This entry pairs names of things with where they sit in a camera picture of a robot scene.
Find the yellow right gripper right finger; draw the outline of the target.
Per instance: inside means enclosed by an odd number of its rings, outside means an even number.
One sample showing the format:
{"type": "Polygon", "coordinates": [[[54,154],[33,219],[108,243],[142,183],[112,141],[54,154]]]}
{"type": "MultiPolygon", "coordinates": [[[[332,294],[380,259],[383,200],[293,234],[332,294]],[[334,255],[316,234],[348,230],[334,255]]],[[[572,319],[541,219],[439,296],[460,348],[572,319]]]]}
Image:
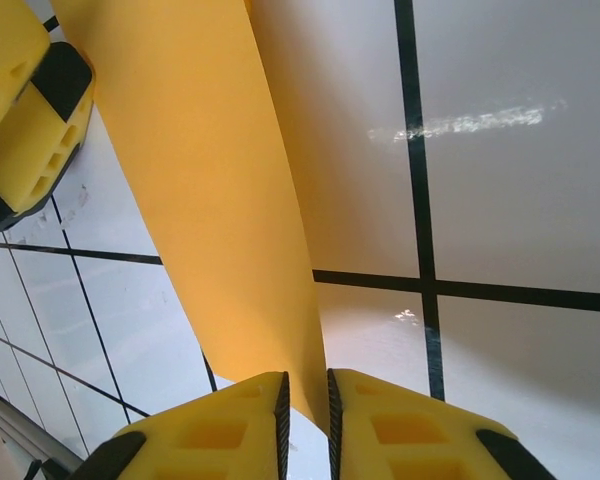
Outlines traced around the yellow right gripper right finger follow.
{"type": "Polygon", "coordinates": [[[355,370],[327,378],[331,480],[555,480],[494,420],[355,370]]]}

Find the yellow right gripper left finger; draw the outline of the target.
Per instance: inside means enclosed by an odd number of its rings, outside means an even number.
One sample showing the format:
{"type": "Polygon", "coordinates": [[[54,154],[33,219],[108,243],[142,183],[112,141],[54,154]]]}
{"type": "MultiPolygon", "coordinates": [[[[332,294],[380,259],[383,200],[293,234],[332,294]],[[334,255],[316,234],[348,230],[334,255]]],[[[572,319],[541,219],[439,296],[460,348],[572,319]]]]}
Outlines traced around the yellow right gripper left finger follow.
{"type": "Polygon", "coordinates": [[[287,480],[290,382],[267,372],[136,421],[79,480],[287,480]]]}

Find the yellow cloth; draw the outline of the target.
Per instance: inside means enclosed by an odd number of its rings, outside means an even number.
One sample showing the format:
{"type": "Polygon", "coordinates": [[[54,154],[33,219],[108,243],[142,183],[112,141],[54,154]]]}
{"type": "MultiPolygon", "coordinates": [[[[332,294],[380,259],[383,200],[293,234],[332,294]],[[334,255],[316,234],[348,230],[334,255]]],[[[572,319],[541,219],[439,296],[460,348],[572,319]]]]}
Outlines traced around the yellow cloth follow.
{"type": "Polygon", "coordinates": [[[329,427],[315,285],[250,0],[50,0],[213,371],[329,427]]]}

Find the wide aluminium base rail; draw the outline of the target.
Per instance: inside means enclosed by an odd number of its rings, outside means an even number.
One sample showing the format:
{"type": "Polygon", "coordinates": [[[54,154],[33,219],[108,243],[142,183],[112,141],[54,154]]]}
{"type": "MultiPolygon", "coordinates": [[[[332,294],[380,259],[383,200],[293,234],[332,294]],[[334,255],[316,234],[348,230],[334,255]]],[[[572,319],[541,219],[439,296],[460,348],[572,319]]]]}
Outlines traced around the wide aluminium base rail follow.
{"type": "Polygon", "coordinates": [[[15,480],[67,480],[83,459],[0,396],[0,446],[15,480]]]}

